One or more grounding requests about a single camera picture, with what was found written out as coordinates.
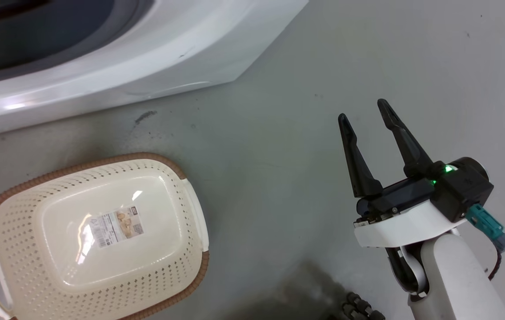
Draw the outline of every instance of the concrete floor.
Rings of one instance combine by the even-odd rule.
[[[434,160],[486,158],[490,176],[500,164],[485,153],[496,148],[468,144],[483,134],[470,131],[473,115],[461,109],[466,90],[441,72],[446,65],[421,58],[431,54],[421,49],[430,37],[422,20],[396,16],[412,4],[312,1],[234,83],[0,134],[0,193],[82,162],[163,154],[200,197],[211,260],[192,296],[149,319],[313,320],[348,290],[388,319],[411,318],[386,253],[360,248],[353,235],[356,199],[338,114],[352,120],[383,186],[404,176],[375,105],[379,97]],[[396,43],[389,40],[397,35]],[[413,54],[403,54],[405,47]],[[505,182],[496,185],[505,199]],[[491,269],[492,245],[472,228],[462,233]],[[494,281],[505,300],[505,259],[502,270]]]

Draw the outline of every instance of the plastic basket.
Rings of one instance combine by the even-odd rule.
[[[52,172],[0,195],[0,316],[138,320],[192,293],[208,266],[181,169],[137,153]]]

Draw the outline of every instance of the product label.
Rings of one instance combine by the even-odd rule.
[[[144,233],[136,207],[120,208],[94,217],[88,222],[99,248],[128,240]]]

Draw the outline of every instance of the stain on floor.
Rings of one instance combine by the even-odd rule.
[[[155,114],[157,114],[157,111],[153,111],[153,110],[152,110],[152,111],[147,111],[147,112],[142,113],[142,114],[138,117],[138,119],[134,120],[134,126],[139,125],[139,124],[140,124],[140,122],[144,121],[145,119],[147,119],[147,118],[149,118],[149,117],[151,117],[151,116],[153,116],[153,115],[155,115]]]

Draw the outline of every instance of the barcode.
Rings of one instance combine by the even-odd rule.
[[[135,224],[132,227],[133,227],[134,231],[136,231],[136,233],[138,233],[139,235],[144,233],[144,230],[142,229],[142,225],[140,223]]]
[[[106,241],[104,239],[104,233],[99,227],[94,227],[92,228],[92,235],[96,238],[96,241],[98,242],[98,247],[99,248],[104,248],[106,247]]]

